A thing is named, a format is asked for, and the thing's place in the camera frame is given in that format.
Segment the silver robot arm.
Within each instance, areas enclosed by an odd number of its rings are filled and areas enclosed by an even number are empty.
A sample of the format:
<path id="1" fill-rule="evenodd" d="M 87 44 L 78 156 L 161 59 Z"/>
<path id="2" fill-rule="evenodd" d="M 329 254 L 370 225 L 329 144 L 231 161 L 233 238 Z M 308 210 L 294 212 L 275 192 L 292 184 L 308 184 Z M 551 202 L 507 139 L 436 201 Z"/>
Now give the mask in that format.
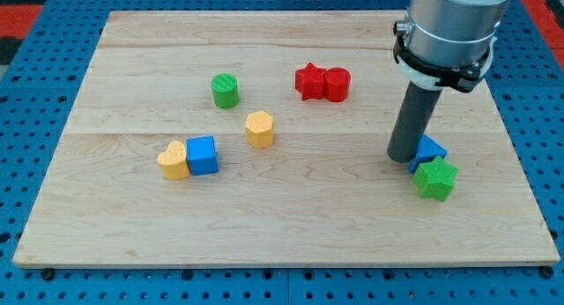
<path id="1" fill-rule="evenodd" d="M 492 64 L 509 1 L 411 0 L 393 26 L 399 70 L 423 90 L 472 91 Z"/>

